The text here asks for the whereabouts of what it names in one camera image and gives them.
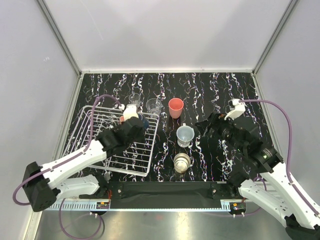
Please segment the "dark blue glass mug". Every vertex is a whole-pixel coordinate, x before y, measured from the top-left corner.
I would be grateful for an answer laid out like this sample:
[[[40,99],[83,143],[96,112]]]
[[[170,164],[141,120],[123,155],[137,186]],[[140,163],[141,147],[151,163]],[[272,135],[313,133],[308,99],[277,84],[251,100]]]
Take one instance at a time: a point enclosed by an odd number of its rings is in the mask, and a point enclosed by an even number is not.
[[[139,113],[139,114],[138,114],[138,118],[139,118],[139,119],[142,121],[142,123],[143,123],[143,129],[144,129],[144,130],[147,130],[148,127],[149,127],[149,122],[148,122],[148,120],[146,119],[146,117],[145,117],[143,114]]]

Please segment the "salmon ceramic mug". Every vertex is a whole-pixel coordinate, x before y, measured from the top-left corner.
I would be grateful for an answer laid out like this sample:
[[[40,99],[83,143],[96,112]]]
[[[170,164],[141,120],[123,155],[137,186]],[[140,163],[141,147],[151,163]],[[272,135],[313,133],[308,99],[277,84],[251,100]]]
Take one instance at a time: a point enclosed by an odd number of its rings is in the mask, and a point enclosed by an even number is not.
[[[119,118],[119,123],[120,124],[123,124],[125,122],[125,119],[124,119],[124,116],[122,115],[120,118]]]

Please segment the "small clear faceted glass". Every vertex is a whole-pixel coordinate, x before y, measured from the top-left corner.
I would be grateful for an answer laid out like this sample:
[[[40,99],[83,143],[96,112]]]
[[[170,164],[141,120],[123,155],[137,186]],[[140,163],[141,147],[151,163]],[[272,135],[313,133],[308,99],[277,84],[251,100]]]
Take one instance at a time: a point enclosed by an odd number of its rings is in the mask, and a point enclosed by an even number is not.
[[[128,96],[129,103],[139,106],[141,104],[141,95],[139,93],[131,93]]]

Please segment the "clear glass tumbler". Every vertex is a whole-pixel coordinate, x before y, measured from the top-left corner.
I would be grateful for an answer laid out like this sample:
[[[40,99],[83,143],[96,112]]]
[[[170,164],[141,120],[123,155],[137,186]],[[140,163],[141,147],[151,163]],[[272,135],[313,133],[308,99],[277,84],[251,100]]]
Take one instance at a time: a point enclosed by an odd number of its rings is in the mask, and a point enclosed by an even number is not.
[[[146,102],[147,113],[159,116],[162,109],[162,103],[159,99],[151,98]]]

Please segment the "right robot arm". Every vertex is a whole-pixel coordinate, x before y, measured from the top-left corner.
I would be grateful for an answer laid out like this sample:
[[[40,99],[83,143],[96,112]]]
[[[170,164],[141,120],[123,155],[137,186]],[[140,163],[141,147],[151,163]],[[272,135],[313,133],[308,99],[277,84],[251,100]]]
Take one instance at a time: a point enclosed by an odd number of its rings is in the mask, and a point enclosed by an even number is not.
[[[287,171],[287,165],[278,151],[262,142],[252,131],[248,131],[225,114],[211,113],[209,118],[195,124],[203,137],[226,141],[240,154],[254,176],[261,175],[279,198],[259,188],[243,168],[233,169],[226,181],[229,197],[246,198],[272,215],[284,227],[293,240],[318,240],[320,238],[320,216],[312,210],[320,207],[313,200],[305,203],[307,196],[297,183],[290,183],[294,177]]]

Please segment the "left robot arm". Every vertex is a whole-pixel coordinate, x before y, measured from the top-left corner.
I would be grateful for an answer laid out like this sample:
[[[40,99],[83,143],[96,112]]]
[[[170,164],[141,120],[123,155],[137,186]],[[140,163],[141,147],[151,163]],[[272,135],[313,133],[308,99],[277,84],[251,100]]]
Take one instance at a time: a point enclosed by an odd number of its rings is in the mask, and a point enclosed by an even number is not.
[[[69,155],[38,165],[35,161],[26,166],[22,188],[28,204],[34,212],[52,206],[57,199],[79,195],[93,195],[101,199],[107,195],[108,187],[96,179],[74,178],[68,186],[65,182],[78,171],[127,150],[134,142],[145,139],[145,124],[138,117],[131,117],[112,129],[100,132],[95,139]]]

